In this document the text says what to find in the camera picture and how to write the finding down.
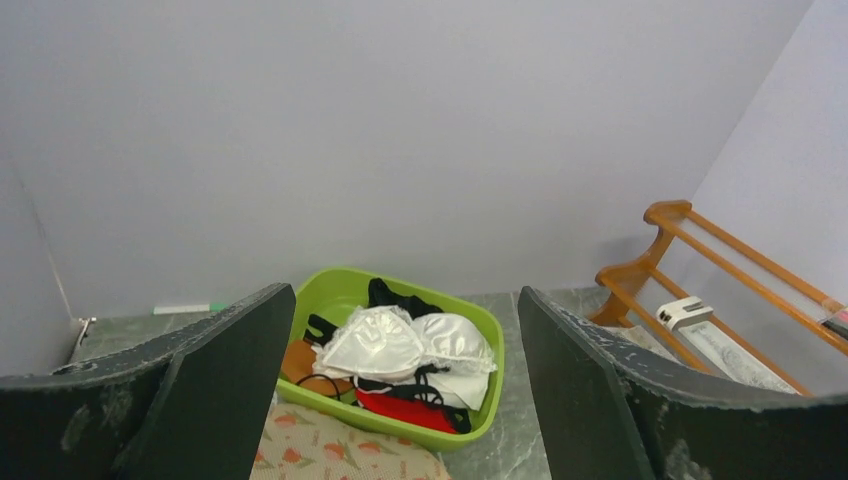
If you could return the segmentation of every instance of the red object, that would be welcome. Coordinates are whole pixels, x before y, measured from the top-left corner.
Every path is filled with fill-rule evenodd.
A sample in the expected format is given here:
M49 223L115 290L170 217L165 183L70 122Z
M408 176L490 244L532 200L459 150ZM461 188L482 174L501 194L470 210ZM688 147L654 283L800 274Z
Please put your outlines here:
M356 398L367 409L380 415L445 433L457 433L445 417L444 410L428 406L421 400L404 400L382 393L356 391Z

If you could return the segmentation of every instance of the floral fabric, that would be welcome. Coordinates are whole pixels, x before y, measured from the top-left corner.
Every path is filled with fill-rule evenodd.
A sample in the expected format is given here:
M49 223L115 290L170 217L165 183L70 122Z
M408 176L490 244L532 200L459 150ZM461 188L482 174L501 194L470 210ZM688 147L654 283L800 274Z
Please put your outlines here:
M450 480L445 466L409 440L351 427L294 404L265 421L251 480Z

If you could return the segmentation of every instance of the brown fabric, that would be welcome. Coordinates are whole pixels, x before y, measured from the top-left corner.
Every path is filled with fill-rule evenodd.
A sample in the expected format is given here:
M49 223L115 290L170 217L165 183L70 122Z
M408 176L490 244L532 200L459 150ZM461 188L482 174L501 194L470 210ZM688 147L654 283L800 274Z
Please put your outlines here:
M304 377L312 375L312 364L315 363L315 352L305 340L295 340L286 348L286 355L283 357L283 366L280 371L292 383L297 383ZM327 397L335 397L336 389L333 388L333 383L339 389L339 394L344 394L353 389L353 384L347 380L330 380L321 377L310 378L300 384L301 387L311 390L315 393L325 395Z

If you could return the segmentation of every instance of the wooden rod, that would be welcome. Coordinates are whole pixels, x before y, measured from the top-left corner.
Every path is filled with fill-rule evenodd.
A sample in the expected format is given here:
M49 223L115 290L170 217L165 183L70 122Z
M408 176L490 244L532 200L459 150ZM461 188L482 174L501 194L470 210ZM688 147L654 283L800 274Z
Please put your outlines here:
M660 285L663 286L666 290L669 291L672 295L677 298L686 298L689 296L685 290L680 288L679 285L674 283L670 278L668 278L664 273L660 272L656 268L651 268L648 270L648 274L657 281ZM736 342L740 347L744 348L751 355L754 356L757 360L759 360L763 365L768 367L771 371L773 371L778 377L782 378L783 381L792 386L798 393L801 395L811 397L812 393L807 390L803 385L798 383L797 380L792 378L788 373L786 373L783 369L778 367L774 362L771 361L767 356L763 355L759 350L757 350L753 345L745 341L744 338L740 337L732 328L728 327L724 322L718 319L715 315L710 317L710 321L718 327L719 330L724 332L725 335L730 337L734 342Z
M607 301L601 305L601 308L595 310L587 318L602 327L620 327L623 326L621 317L627 315L628 310L630 309L627 308L627 305L621 303L618 297L610 295Z
M692 220L696 225L709 232L712 236L716 237L732 249L744 255L748 260L751 260L760 267L764 268L769 273L779 278L790 287L801 292L801 294L803 294L810 300L818 303L819 305L821 305L822 308L830 311L830 313L835 313L844 308L844 305L833 300L828 295L825 295L824 292L805 282L789 270L781 267L780 265L772 261L770 258L749 247L747 244L745 244L745 242L739 240L738 238L725 231L723 228L702 217L694 210L689 210L688 212L685 212L685 215L689 220Z
M613 295L615 295L619 300L621 300L625 305L627 305L631 310L636 312L642 320L645 322L654 333L666 341L666 343L671 346L682 358L683 360L689 364L695 370L699 370L704 373L708 373L712 375L712 371L707 367L707 365L698 358L694 353L692 353L680 340L677 339L671 332L669 332L665 327L660 325L660 323L620 285L618 285L615 281L610 280L608 277L600 277L600 280L605 287L610 289Z
M618 323L620 323L621 326L624 328L633 328L633 322L631 322L629 318L623 315L618 317Z
M701 255L721 267L722 270L738 279L751 290L757 292L766 301L780 309L780 311L789 315L790 317L795 319L795 321L806 327L809 331L813 332L816 336L829 343L833 348L839 350L844 355L848 355L848 342L846 342L842 337L836 335L835 333L832 333L830 330L827 330L826 328L819 325L815 320L798 310L794 305L787 302L783 297L777 295L773 291L766 288L763 284L761 284L753 277L751 277L750 275L730 263L727 259L717 254L700 241L698 241L698 239L696 239L688 232L680 228L674 222L659 215L651 215L649 223L653 223L654 225L664 230L668 230L677 238L689 244L689 246L692 247L695 251L697 251L698 253L700 253Z

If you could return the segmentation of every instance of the black garment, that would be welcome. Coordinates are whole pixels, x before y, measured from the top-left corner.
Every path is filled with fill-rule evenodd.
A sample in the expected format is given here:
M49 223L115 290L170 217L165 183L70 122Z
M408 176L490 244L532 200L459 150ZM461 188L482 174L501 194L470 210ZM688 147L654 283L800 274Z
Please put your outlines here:
M431 409L441 410L457 433L470 433L471 417L468 414L468 410L445 405L442 394L427 382L428 373L446 371L449 371L449 369L438 368L435 365L424 365L415 371L415 383L411 385L392 385L390 383L364 378L357 378L354 383L356 388L366 393L381 393L409 401L421 400Z
M333 334L336 333L336 330L339 328L314 313L309 315L309 320L306 321L306 324L315 330L318 330L321 335L315 335L307 328L303 333L303 339L308 342L321 345L322 347L326 346L327 342L333 339Z
M421 300L417 295L407 297L391 291L382 278L372 279L368 283L368 308L390 305L406 310L413 319L431 313L444 313L444 310Z

